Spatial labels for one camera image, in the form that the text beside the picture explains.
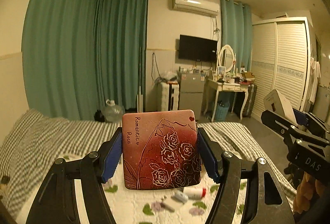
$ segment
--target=human hand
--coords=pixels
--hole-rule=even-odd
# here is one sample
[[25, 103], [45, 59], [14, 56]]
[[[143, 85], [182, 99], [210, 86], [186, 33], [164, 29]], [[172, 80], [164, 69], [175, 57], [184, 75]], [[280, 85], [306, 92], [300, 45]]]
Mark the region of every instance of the human hand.
[[320, 181], [305, 172], [303, 180], [297, 188], [297, 195], [293, 200], [293, 211], [299, 214], [308, 211], [313, 194], [316, 192], [321, 197], [324, 190], [325, 186]]

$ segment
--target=large plastic bottle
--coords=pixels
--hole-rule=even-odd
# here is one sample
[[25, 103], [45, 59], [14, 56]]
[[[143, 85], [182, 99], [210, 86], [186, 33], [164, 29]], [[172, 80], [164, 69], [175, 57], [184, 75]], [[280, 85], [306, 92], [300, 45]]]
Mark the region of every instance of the large plastic bottle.
[[109, 123], [121, 121], [125, 113], [124, 108], [119, 105], [116, 105], [114, 100], [107, 99], [105, 103], [106, 106], [102, 110], [102, 114], [105, 117], [105, 121]]

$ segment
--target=red box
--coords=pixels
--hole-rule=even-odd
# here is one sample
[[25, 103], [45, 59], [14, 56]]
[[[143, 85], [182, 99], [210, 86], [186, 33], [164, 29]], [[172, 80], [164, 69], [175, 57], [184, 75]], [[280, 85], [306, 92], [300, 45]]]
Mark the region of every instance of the red box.
[[192, 110], [124, 114], [122, 143], [127, 189], [199, 184], [200, 159]]

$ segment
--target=metal screw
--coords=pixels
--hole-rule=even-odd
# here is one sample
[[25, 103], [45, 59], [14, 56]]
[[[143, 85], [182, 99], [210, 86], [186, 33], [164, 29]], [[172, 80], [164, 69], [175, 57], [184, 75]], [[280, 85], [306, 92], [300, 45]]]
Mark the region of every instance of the metal screw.
[[97, 151], [92, 151], [88, 154], [88, 157], [93, 159], [93, 158], [96, 158], [97, 155], [98, 155]]
[[262, 157], [258, 159], [258, 162], [259, 162], [260, 164], [262, 164], [262, 165], [264, 165], [264, 164], [267, 163], [266, 159], [264, 159], [264, 158], [262, 158]]
[[63, 163], [62, 158], [58, 158], [58, 159], [55, 160], [55, 164], [60, 165], [61, 163]]
[[225, 151], [223, 155], [227, 158], [231, 158], [233, 156], [233, 154], [230, 151]]

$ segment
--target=air conditioner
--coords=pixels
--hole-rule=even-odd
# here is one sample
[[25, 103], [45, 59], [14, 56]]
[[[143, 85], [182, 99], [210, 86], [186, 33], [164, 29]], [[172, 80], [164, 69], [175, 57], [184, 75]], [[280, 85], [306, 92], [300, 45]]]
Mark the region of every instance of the air conditioner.
[[219, 14], [220, 5], [207, 0], [173, 0], [173, 10], [216, 16]]

